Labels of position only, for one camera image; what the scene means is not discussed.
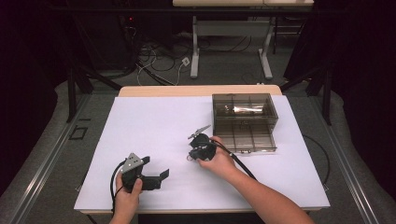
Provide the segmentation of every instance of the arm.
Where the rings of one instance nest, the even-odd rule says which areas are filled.
[[[121,176],[122,174],[118,173],[116,177],[116,189],[120,191],[116,195],[116,208],[110,224],[129,224],[139,205],[139,194],[142,192],[143,181],[141,179],[136,179],[132,192],[128,193],[122,186]]]
[[[221,142],[216,136],[212,139]],[[234,186],[265,223],[314,223],[292,200],[236,168],[223,149],[218,147],[211,161],[198,162]]]

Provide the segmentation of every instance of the hand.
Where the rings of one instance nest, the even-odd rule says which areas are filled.
[[[142,192],[143,181],[139,178],[136,179],[134,188],[129,193],[122,186],[121,176],[122,174],[119,172],[116,177],[116,189],[122,189],[116,195],[115,213],[110,223],[130,223],[139,205],[139,194]]]
[[[217,136],[213,136],[210,139],[223,144],[221,139]],[[235,167],[233,158],[231,158],[231,156],[220,147],[216,148],[216,154],[211,161],[202,161],[199,159],[197,161],[201,167],[210,170],[214,174],[224,179],[226,179],[226,177],[232,172],[238,171],[238,169]]]

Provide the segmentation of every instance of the white desk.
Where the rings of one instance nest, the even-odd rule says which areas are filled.
[[[121,90],[120,96],[136,97],[115,99],[75,209],[85,214],[110,213],[110,177],[115,167],[134,152],[141,158],[151,158],[144,166],[144,175],[158,175],[170,169],[161,189],[141,194],[138,214],[252,211],[232,186],[202,169],[195,161],[187,160],[191,150],[187,137],[211,123],[210,95],[227,92],[273,92],[279,116],[274,130],[276,153],[240,156],[240,160],[259,181],[290,197],[303,209],[329,207],[287,98],[276,86],[258,85]],[[205,131],[208,135],[211,132],[211,129]]]
[[[173,0],[174,7],[311,7],[313,4],[313,0]],[[198,77],[198,36],[249,35],[265,36],[259,56],[265,78],[271,79],[267,52],[273,29],[271,18],[268,21],[198,21],[192,17],[191,78]]]

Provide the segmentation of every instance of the dark curtain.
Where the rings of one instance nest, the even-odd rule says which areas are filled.
[[[54,87],[66,80],[63,62],[41,26],[35,1],[0,3],[0,194],[21,169],[57,103]]]
[[[396,4],[336,2],[315,2],[316,8],[348,13],[310,18],[284,77],[293,80],[317,66],[331,69],[332,90],[344,100],[352,142],[378,183],[396,199]],[[317,74],[311,84],[321,79]]]

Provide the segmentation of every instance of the white paper sheet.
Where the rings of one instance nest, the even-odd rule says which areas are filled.
[[[272,96],[279,116],[273,132],[273,155],[239,156],[265,185],[291,198],[302,208],[329,207],[315,166],[285,96]],[[212,98],[118,97],[93,155],[75,209],[109,211],[110,177],[131,152],[150,156],[143,175],[170,169],[161,189],[140,196],[138,213],[246,211],[250,205],[228,183],[188,161],[187,139],[212,124]],[[204,131],[212,134],[212,129]]]

